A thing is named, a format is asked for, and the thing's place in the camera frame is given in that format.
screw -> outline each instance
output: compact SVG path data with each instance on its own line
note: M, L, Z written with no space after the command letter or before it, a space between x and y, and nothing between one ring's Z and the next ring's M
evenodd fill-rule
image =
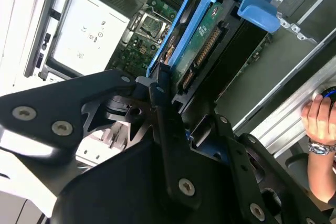
M123 80L123 81L125 81L125 82L130 82L131 80L128 78L128 77L126 77L126 76L122 76L121 77L121 80Z
M13 109L12 115L22 121L30 121L36 117L36 110L27 106L19 106Z
M223 123L227 123L227 120L226 120L226 118L225 118L225 117L223 117L223 116L221 116L221 117L220 117L220 120L221 120Z
M252 136L248 136L248 139L252 142L252 143L256 143L256 140L254 139L254 137L252 137Z
M51 126L52 131L59 136L68 136L72 133L73 127L67 121L57 121Z
M217 14L218 12L218 7L215 7L211 13L211 17L215 17L215 15Z
M257 204L252 203L250 205L250 211L259 221L264 221L265 220L264 211Z
M307 224L315 224L315 222L308 217L306 218L306 222L307 222Z
M164 93L164 90L160 87L156 87L157 90L159 90L160 92Z
M191 181L189 179L181 178L178 181L178 184L179 184L178 185L179 189L186 196L193 196L195 194L195 187L194 187L193 183L191 183Z

blue wire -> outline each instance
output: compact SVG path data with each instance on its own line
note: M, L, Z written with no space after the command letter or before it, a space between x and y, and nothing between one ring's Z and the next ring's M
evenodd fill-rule
M325 97L329 97L329 96L331 96L334 93L336 93L336 90L330 91L328 94L325 95Z

black mounting arm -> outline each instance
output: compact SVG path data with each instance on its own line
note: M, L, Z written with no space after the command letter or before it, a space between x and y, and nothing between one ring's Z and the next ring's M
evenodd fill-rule
M126 150L71 181L51 223L329 223L258 140L236 137L225 117L208 115L208 126L194 130L194 142L203 135L200 145L216 155L190 148L169 69L157 69L155 80L110 70L0 98L0 147L54 166L69 163L93 131L130 123ZM8 136L13 144L4 147ZM39 148L28 153L20 141Z

watch band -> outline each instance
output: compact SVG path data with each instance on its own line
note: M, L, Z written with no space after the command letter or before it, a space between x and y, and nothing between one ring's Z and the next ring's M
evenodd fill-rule
M312 141L309 139L309 151L313 152L318 155L327 155L330 152L335 152L336 151L336 144L334 145L327 145L327 144L322 144L319 142Z

blue object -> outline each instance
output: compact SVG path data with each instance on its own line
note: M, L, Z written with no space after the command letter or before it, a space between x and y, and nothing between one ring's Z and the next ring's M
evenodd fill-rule
M188 24L187 29L185 30L179 44L175 48L173 55L171 56L168 65L171 67L171 70L174 69L174 63L177 59L180 58L181 54L183 53L184 49L188 45L190 39L192 38L195 30L197 29L198 25L200 24L204 14L207 11L210 3L214 3L217 0L201 0L190 23ZM238 15L243 19L255 24L256 26L262 28L263 30L274 33L280 27L280 21L277 18L277 9L273 5L271 5L271 0L237 0L240 2L240 7L238 10ZM170 29L169 33L167 34L163 44L156 52L151 64L147 69L146 76L149 77L153 67L156 64L156 61L161 54L165 44L167 43L170 34L174 30L175 26L179 23L180 16L185 9L188 0L184 0L177 17L175 18L172 28Z
M331 96L334 93L336 93L336 90L330 91L328 94L325 95L325 97L329 97L329 96Z

